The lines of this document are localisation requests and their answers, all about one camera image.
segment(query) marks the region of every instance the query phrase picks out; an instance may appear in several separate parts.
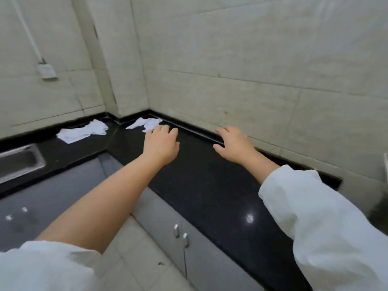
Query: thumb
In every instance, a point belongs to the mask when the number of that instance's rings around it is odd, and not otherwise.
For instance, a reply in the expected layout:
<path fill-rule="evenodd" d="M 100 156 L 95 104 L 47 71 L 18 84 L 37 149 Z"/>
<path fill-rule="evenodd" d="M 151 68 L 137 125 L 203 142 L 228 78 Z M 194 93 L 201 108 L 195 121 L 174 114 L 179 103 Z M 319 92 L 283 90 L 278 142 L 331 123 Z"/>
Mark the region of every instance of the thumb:
<path fill-rule="evenodd" d="M 179 145 L 180 143 L 179 142 L 175 142 L 175 152 L 178 154 L 179 152 Z"/>
<path fill-rule="evenodd" d="M 216 152 L 217 152 L 218 154 L 220 154 L 221 156 L 222 156 L 222 154 L 224 153 L 224 150 L 225 150 L 224 147 L 222 147 L 221 145 L 218 145 L 218 144 L 214 144 L 214 145 L 213 145 L 213 148 L 214 148 L 214 150 L 216 150 Z"/>

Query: silver handle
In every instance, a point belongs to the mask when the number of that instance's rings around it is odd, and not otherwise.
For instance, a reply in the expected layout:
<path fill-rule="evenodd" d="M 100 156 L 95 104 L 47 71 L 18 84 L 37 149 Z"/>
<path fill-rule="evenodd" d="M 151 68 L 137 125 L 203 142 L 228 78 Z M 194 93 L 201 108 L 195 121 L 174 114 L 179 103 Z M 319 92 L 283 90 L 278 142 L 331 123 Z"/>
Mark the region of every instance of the silver handle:
<path fill-rule="evenodd" d="M 175 235 L 175 238 L 179 238 L 179 226 L 178 226 L 178 224 L 176 224 L 174 226 L 174 235 Z"/>
<path fill-rule="evenodd" d="M 183 245 L 185 246 L 185 248 L 188 248 L 190 246 L 190 242 L 189 242 L 189 237 L 187 233 L 184 233 L 182 238 L 183 238 Z"/>

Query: white shirt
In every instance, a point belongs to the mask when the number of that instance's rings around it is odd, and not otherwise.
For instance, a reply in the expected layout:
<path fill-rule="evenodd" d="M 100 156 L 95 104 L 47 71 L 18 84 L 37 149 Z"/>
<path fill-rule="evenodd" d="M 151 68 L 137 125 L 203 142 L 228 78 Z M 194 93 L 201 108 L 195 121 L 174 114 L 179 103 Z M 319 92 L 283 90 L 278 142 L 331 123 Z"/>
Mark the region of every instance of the white shirt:
<path fill-rule="evenodd" d="M 388 237 L 316 171 L 274 171 L 260 188 L 314 291 L 388 290 Z M 31 241 L 0 254 L 1 290 L 96 290 L 97 251 Z"/>

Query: tiled floor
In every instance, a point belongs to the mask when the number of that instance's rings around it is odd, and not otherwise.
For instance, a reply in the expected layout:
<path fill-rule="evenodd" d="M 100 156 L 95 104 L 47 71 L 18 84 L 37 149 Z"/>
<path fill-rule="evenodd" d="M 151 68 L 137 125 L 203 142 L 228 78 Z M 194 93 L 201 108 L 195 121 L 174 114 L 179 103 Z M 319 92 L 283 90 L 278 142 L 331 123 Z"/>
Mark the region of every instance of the tiled floor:
<path fill-rule="evenodd" d="M 96 274 L 107 291 L 195 291 L 133 217 L 103 254 Z"/>

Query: person's left arm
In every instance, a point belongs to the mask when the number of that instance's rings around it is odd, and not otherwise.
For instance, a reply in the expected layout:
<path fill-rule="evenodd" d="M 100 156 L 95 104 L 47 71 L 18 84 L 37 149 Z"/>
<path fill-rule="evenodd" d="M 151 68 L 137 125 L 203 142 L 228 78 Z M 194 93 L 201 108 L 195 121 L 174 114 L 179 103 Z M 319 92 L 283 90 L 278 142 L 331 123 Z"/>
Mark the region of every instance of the person's left arm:
<path fill-rule="evenodd" d="M 36 240 L 63 242 L 104 253 L 157 172 L 179 151 L 178 129 L 157 126 L 145 135 L 143 154 L 61 214 Z"/>

